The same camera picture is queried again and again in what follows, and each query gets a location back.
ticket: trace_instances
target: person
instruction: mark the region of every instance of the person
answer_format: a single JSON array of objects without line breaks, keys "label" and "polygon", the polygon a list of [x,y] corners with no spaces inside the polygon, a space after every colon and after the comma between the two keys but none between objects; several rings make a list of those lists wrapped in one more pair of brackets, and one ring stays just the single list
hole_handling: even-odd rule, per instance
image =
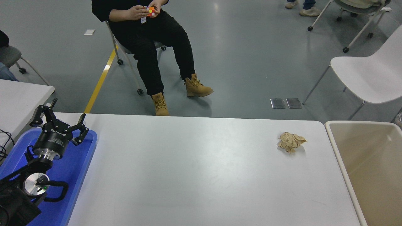
[{"label": "person", "polygon": [[[193,52],[187,33],[161,6],[169,0],[92,0],[92,13],[100,21],[108,21],[116,39],[138,60],[139,75],[155,104],[156,115],[168,116],[164,86],[158,67],[154,41],[173,47],[180,76],[186,85],[187,96],[205,97],[213,92],[197,78]],[[147,16],[144,6],[155,8]]]},{"label": "person", "polygon": [[[293,9],[295,5],[299,3],[299,0],[287,0],[285,8]],[[314,7],[316,2],[314,0],[305,0],[303,9],[299,12],[301,16],[318,16],[321,13],[321,10]]]},{"label": "person", "polygon": [[0,79],[18,82],[18,79],[15,78],[13,73],[2,62],[0,62]]},{"label": "person", "polygon": [[[8,36],[3,31],[0,31],[0,60],[1,60],[1,52],[5,51],[5,48],[8,47],[8,43],[9,43]],[[18,82],[18,80],[15,78],[12,72],[2,62],[0,62],[0,79]]]}]

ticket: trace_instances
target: rubik's cube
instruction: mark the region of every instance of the rubik's cube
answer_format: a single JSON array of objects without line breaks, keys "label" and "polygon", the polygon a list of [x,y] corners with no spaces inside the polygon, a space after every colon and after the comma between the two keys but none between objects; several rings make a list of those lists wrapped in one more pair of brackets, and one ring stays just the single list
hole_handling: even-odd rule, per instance
[{"label": "rubik's cube", "polygon": [[155,8],[153,6],[151,7],[145,7],[146,10],[149,10],[148,16],[155,16]]}]

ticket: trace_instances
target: hand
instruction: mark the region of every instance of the hand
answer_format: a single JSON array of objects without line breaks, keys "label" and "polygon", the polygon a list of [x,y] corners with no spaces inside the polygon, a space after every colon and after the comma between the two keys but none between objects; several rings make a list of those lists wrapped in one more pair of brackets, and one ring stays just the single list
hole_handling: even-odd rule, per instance
[{"label": "hand", "polygon": [[155,16],[150,16],[150,18],[155,18],[159,15],[160,13],[160,6],[161,2],[159,0],[153,0],[148,7],[153,6],[155,8]]},{"label": "hand", "polygon": [[126,19],[136,21],[141,18],[147,17],[149,10],[144,9],[144,6],[133,6],[126,10]]}]

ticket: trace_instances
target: beige bin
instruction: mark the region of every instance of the beige bin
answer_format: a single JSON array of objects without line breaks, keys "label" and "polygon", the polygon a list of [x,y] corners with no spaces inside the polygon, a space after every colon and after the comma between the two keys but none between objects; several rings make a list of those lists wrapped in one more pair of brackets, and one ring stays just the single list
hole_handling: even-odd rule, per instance
[{"label": "beige bin", "polygon": [[392,123],[325,123],[362,226],[402,225],[402,131]]}]

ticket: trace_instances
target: sneaker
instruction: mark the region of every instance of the sneaker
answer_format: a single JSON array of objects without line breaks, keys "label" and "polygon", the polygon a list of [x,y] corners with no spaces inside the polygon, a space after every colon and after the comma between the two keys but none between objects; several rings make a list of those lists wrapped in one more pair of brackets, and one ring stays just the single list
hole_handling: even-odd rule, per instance
[{"label": "sneaker", "polygon": [[155,104],[155,115],[156,116],[169,116],[168,107],[166,106],[165,98],[160,92],[158,94],[152,95],[152,100]]},{"label": "sneaker", "polygon": [[186,78],[184,85],[186,85],[188,97],[193,96],[205,97],[213,93],[211,87],[204,86],[200,83],[200,80],[197,79],[197,74],[192,74],[191,80],[189,78]]},{"label": "sneaker", "polygon": [[294,2],[288,2],[285,5],[285,8],[287,9],[293,9],[293,7],[295,7],[295,5],[299,4],[299,0],[296,0]]},{"label": "sneaker", "polygon": [[302,9],[300,11],[301,16],[319,16],[321,13],[321,10],[317,9],[316,7],[311,7],[311,9]]}]

